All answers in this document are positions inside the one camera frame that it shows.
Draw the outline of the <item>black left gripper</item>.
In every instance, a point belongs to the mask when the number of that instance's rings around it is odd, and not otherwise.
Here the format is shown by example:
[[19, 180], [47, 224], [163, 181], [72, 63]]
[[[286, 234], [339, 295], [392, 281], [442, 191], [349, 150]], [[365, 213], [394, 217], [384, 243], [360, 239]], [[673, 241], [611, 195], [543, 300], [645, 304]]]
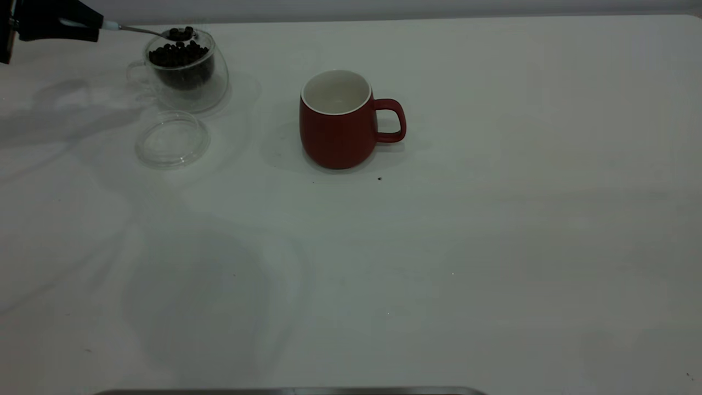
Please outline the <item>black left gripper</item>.
[[[81, 1], [17, 1], [15, 18], [12, 15], [1, 19], [1, 63], [10, 64], [16, 35], [16, 20], [19, 22], [59, 22], [68, 20], [80, 24], [102, 24], [104, 16]], [[23, 42], [38, 40], [75, 40], [97, 42], [100, 29], [72, 27], [62, 24], [19, 27], [18, 35]]]

